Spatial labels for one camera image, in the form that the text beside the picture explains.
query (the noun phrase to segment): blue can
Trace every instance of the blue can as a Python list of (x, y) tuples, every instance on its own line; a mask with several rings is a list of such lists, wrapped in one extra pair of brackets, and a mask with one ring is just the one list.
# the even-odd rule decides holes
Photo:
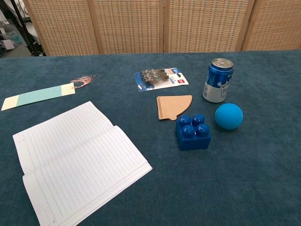
[(208, 68), (203, 97), (214, 103), (224, 101), (232, 74), (232, 61), (224, 58), (213, 59)]

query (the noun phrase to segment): white object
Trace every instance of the white object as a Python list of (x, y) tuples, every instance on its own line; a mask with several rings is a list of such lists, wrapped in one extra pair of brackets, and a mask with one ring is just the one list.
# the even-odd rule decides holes
[(0, 21), (2, 21), (4, 24), (9, 24), (8, 20), (5, 18), (1, 10), (0, 10)]
[(0, 31), (1, 31), (2, 34), (6, 33), (3, 27), (0, 27)]
[(15, 48), (13, 42), (10, 39), (8, 39), (8, 40), (2, 40), (2, 42), (4, 43), (4, 47), (7, 50)]
[(13, 138), (41, 225), (78, 224), (152, 169), (91, 102)]

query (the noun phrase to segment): bookmark tassel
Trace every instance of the bookmark tassel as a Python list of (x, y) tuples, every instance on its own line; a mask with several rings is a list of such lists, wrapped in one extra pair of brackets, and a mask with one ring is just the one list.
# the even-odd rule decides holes
[(72, 80), (71, 82), (76, 84), (82, 82), (83, 84), (81, 86), (74, 86), (75, 89), (81, 88), (86, 86), (87, 84), (91, 83), (95, 79), (96, 75), (85, 75), (80, 78), (76, 78)]

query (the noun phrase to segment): bookmark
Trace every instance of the bookmark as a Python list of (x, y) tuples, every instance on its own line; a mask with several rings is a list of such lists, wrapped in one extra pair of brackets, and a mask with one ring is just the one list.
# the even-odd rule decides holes
[(75, 94), (75, 88), (73, 83), (54, 86), (46, 89), (39, 89), (36, 91), (23, 93), (13, 97), (8, 97), (4, 100), (1, 111), (18, 107), (21, 105), (26, 105), (42, 100), (48, 100), (55, 97), (62, 97), (70, 94)]

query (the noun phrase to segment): blue ball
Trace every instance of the blue ball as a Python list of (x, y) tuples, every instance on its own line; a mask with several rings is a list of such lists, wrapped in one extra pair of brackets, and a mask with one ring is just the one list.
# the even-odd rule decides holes
[(224, 129), (236, 129), (243, 118), (242, 110), (235, 104), (223, 104), (215, 112), (216, 123)]

